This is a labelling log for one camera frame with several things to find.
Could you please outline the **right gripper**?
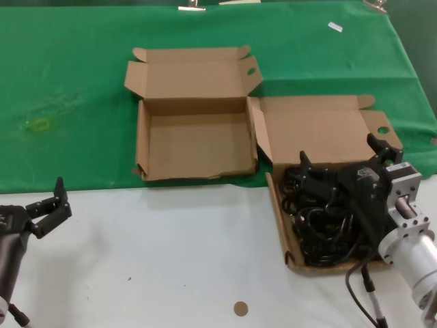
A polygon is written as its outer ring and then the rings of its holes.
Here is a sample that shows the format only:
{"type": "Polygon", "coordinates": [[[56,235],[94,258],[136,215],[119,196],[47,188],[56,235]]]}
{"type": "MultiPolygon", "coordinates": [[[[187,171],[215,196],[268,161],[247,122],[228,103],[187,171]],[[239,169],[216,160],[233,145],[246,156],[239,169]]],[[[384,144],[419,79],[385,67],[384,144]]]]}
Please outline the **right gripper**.
{"type": "Polygon", "coordinates": [[[299,200],[335,201],[339,175],[339,185],[346,190],[352,212],[372,245],[380,244],[396,229],[400,229],[402,238],[419,234],[430,237],[429,217],[416,203],[422,175],[408,162],[401,163],[403,152],[386,140],[369,133],[367,144],[375,153],[368,163],[340,172],[336,167],[314,167],[301,150],[299,200]]]}

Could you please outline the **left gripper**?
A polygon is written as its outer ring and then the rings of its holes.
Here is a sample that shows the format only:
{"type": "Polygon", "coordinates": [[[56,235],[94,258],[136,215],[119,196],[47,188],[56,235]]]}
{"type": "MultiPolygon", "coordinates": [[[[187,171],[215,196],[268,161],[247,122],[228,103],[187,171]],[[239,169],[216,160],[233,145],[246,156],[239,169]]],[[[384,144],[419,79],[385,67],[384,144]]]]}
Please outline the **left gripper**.
{"type": "Polygon", "coordinates": [[[22,206],[1,206],[1,298],[11,299],[27,251],[29,236],[44,238],[72,216],[64,180],[58,177],[53,197],[22,206]]]}

